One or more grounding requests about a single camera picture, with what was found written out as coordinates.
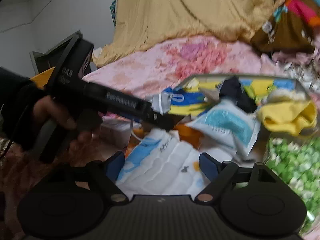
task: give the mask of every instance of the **cord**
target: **cord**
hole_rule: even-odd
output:
[[[130,121],[130,129],[131,129],[131,134],[139,141],[142,141],[142,139],[140,137],[138,137],[134,131],[133,131],[133,120]]]
[[[8,153],[8,151],[9,151],[9,149],[10,149],[12,143],[13,143],[13,138],[14,138],[14,136],[15,136],[16,133],[17,133],[17,130],[18,130],[19,124],[20,124],[20,122],[21,122],[21,120],[22,120],[22,117],[24,116],[25,112],[26,112],[28,109],[29,109],[29,105],[26,106],[26,108],[23,110],[22,114],[20,115],[20,117],[19,117],[19,119],[18,119],[18,121],[17,121],[17,124],[16,124],[16,126],[14,127],[14,130],[13,130],[13,133],[12,133],[12,136],[11,136],[11,139],[10,139],[10,141],[9,141],[6,149],[4,150],[3,154],[0,156],[0,160],[2,160],[2,159],[6,156],[6,154]]]

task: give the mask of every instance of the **yellow fabric sheet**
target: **yellow fabric sheet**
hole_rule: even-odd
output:
[[[273,0],[118,0],[113,43],[93,61],[102,67],[167,39],[196,34],[249,41],[272,7]]]

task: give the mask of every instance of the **human hand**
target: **human hand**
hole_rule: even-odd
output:
[[[76,129],[76,122],[71,117],[68,109],[57,102],[54,102],[50,96],[45,96],[38,100],[33,106],[33,117],[35,119],[36,130],[49,119],[53,118],[58,125],[67,130]],[[92,131],[81,131],[76,140],[71,141],[69,153],[81,150],[85,145],[91,142],[92,134],[99,132],[100,128]]]

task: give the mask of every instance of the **black cloth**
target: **black cloth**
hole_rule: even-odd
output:
[[[246,113],[253,113],[257,109],[255,101],[248,96],[236,76],[223,81],[218,85],[218,89],[220,99],[230,99]]]
[[[0,108],[3,106],[1,115],[4,118],[2,131],[24,150],[29,150],[36,139],[32,129],[32,108],[43,96],[44,91],[38,89],[28,78],[0,67]],[[13,134],[19,119],[19,125]]]

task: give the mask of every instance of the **brown cloth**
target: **brown cloth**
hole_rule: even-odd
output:
[[[251,39],[261,52],[313,53],[313,30],[320,26],[316,0],[284,0]]]

